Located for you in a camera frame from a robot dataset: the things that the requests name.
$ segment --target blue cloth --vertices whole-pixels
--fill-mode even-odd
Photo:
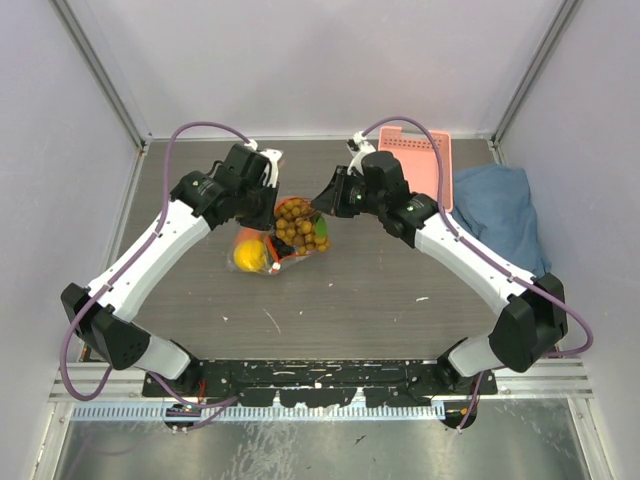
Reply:
[[[538,244],[538,221],[522,169],[487,165],[453,175],[453,218],[504,259],[541,277],[551,263]]]

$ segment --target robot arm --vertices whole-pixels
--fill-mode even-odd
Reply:
[[[177,344],[133,323],[153,287],[176,261],[217,226],[236,218],[244,227],[267,230],[274,222],[278,194],[277,150],[256,152],[257,145],[234,145],[211,175],[191,172],[171,192],[165,223],[157,232],[155,219],[145,233],[106,272],[86,288],[70,284],[62,303],[72,321],[90,298],[109,289],[81,320],[76,334],[114,369],[138,367],[174,380],[196,359]],[[142,247],[153,242],[139,256]],[[117,282],[114,272],[129,265]]]
[[[548,300],[513,281],[531,279],[534,285],[564,301],[562,283],[553,275],[535,279],[438,211],[435,200],[409,191],[402,167],[389,152],[376,152],[361,134],[348,142],[353,154],[349,167],[339,166],[329,186],[312,201],[329,215],[352,218],[360,213],[378,217],[390,235],[402,239],[440,261],[471,286],[498,318],[494,329],[463,339],[438,359],[439,376],[447,386],[479,372],[506,366],[524,372],[567,333],[566,314]],[[512,273],[505,277],[468,245]]]

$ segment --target wooden table surface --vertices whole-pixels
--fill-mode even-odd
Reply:
[[[165,145],[155,142],[144,161],[121,251],[160,210]],[[170,185],[189,171],[207,171],[229,146],[178,143]],[[271,141],[268,147],[284,151],[283,196],[316,196],[336,164],[350,160],[343,141]],[[491,162],[485,141],[453,142],[455,169]],[[178,261],[136,322],[210,359],[434,358],[493,326],[489,308],[469,287],[386,234],[375,218],[329,218],[328,226],[329,252],[263,276],[229,271],[238,227],[228,223]]]

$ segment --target plastic basket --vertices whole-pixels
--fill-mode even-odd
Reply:
[[[444,164],[442,203],[444,209],[453,209],[453,174],[451,167],[451,135],[439,130],[430,130]],[[427,138],[408,137],[401,127],[383,127],[378,138],[378,150],[393,153],[402,165],[404,177],[413,192],[426,193],[438,198],[438,161]]]

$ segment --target plastic bag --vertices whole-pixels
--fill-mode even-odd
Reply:
[[[241,228],[229,251],[232,270],[275,275],[284,268],[331,247],[323,215],[303,197],[276,205],[276,225],[268,232]]]

